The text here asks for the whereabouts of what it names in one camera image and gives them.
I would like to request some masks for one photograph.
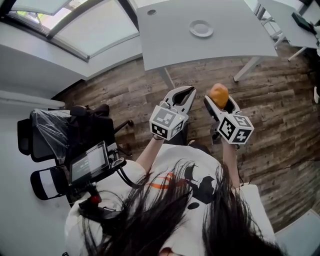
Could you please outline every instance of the window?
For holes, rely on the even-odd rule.
[[[139,35],[128,0],[4,0],[0,16],[86,62]]]

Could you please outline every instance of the white desk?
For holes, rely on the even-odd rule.
[[[281,29],[282,34],[275,43],[275,47],[286,38],[290,45],[303,47],[303,50],[306,48],[319,48],[315,35],[299,27],[294,18],[292,18],[292,13],[297,13],[295,8],[274,0],[258,0],[258,2],[266,9]]]
[[[221,57],[254,57],[236,76],[238,81],[261,57],[277,57],[274,43],[243,0],[170,0],[137,9],[144,69],[158,70],[169,88],[166,67]],[[196,20],[213,28],[210,37],[189,31]]]

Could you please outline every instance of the white plate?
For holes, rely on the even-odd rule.
[[[189,31],[197,37],[207,38],[214,33],[212,26],[205,20],[195,20],[189,25]]]

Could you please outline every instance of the orange fruit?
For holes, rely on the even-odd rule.
[[[228,88],[221,83],[216,83],[210,93],[209,98],[220,108],[223,109],[229,99]]]

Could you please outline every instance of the white t-shirt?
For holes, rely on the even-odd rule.
[[[151,172],[153,174],[151,179],[159,173],[161,175],[153,184],[161,185],[164,177],[173,170],[177,162],[181,166],[188,161],[194,162],[195,166],[192,174],[189,171],[185,171],[185,177],[197,187],[202,184],[202,188],[213,190],[216,186],[216,170],[220,166],[219,162],[203,151],[190,146],[169,144],[162,146],[152,165]],[[137,182],[146,174],[138,163],[129,160],[123,170],[133,182]],[[132,189],[117,173],[101,180],[97,186],[98,191],[108,190],[123,199],[127,197]],[[275,243],[275,234],[260,200],[257,186],[245,184],[239,190],[240,196],[249,205],[253,220],[259,226],[263,238],[266,241]],[[152,186],[149,197],[152,197],[152,194],[156,195],[158,191],[156,185]],[[203,246],[202,227],[209,200],[206,198],[207,194],[202,193],[201,189],[192,194],[192,198],[185,209],[186,221],[168,238],[162,248],[171,248],[173,253],[183,256],[203,256],[205,255],[205,248]],[[112,194],[102,194],[101,197],[102,203],[99,206],[120,209],[121,206],[117,203],[119,200]],[[79,203],[82,201],[83,199],[73,205],[65,224],[66,251],[70,256],[87,255],[82,230],[83,217],[78,213]],[[90,220],[90,229],[97,244],[99,244],[102,239],[100,224]]]

